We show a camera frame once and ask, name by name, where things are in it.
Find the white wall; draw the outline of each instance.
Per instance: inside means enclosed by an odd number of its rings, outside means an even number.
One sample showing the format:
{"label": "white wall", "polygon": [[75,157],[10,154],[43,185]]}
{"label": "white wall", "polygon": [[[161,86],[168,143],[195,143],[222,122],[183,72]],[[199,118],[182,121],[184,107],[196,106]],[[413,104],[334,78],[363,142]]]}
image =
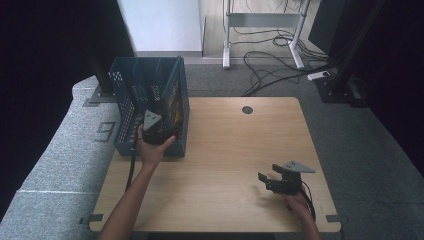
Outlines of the white wall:
{"label": "white wall", "polygon": [[135,52],[202,51],[199,0],[118,0]]}

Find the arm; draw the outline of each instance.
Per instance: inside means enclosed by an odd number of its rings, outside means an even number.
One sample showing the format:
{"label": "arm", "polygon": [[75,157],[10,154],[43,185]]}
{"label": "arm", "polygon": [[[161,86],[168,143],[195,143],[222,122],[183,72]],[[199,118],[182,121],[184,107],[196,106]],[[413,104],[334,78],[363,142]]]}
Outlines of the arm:
{"label": "arm", "polygon": [[283,195],[284,200],[287,205],[289,205],[293,212],[296,214],[297,218],[300,221],[302,227],[302,232],[305,235],[306,240],[320,240],[321,236],[319,235],[317,225],[309,212],[308,204],[303,198],[302,194],[297,193],[294,196]]}
{"label": "arm", "polygon": [[[142,137],[142,127],[138,136]],[[162,160],[165,150],[174,142],[172,136],[163,145],[153,146],[139,141],[137,148],[141,151],[143,165],[131,186],[119,200],[100,232],[99,239],[129,239],[140,210],[150,179]]]}

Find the white desk leg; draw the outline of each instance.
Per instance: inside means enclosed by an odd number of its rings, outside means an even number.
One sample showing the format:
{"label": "white desk leg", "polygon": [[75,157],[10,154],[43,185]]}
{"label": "white desk leg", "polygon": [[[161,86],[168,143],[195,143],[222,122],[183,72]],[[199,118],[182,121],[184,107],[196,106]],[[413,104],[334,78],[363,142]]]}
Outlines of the white desk leg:
{"label": "white desk leg", "polygon": [[306,13],[308,12],[310,0],[306,0],[302,6],[302,12],[300,13],[299,22],[297,24],[296,32],[294,33],[293,41],[289,44],[290,52],[293,56],[294,62],[296,63],[297,68],[304,68],[302,59],[299,56],[299,51],[297,50],[297,42],[300,38],[300,33],[302,32],[303,24],[305,23]]}
{"label": "white desk leg", "polygon": [[224,67],[224,69],[230,68],[230,44],[226,44],[225,42],[224,42],[224,55],[222,57],[222,66]]}
{"label": "white desk leg", "polygon": [[224,69],[230,68],[230,15],[231,15],[231,0],[227,0],[227,12],[225,15],[225,18],[227,19],[227,22],[225,23],[225,41],[224,41],[224,53],[222,56],[222,66]]}

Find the hole in table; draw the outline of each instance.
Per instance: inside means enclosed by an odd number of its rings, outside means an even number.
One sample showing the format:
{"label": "hole in table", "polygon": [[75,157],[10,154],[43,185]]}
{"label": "hole in table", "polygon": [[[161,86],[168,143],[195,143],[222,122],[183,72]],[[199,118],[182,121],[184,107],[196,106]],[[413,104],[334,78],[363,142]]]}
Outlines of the hole in table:
{"label": "hole in table", "polygon": [[245,114],[251,114],[253,112],[253,108],[249,106],[245,106],[241,109]]}

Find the black speaker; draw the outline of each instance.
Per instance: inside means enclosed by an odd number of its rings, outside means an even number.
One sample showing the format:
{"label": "black speaker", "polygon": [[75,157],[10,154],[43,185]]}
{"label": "black speaker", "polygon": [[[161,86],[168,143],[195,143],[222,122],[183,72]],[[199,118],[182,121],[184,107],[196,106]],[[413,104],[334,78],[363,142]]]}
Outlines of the black speaker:
{"label": "black speaker", "polygon": [[369,13],[373,1],[322,0],[309,41],[329,56],[344,50]]}

